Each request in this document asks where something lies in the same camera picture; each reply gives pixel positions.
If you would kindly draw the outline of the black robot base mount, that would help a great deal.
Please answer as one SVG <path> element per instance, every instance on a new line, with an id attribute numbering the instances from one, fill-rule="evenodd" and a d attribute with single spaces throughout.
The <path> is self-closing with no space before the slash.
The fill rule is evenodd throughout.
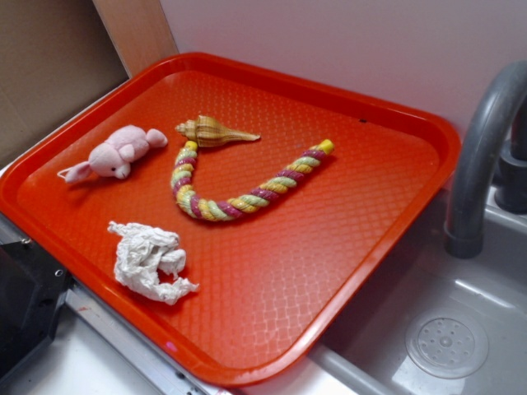
<path id="1" fill-rule="evenodd" d="M 55 337 L 68 270 L 31 239 L 1 246 L 1 382 Z"/>

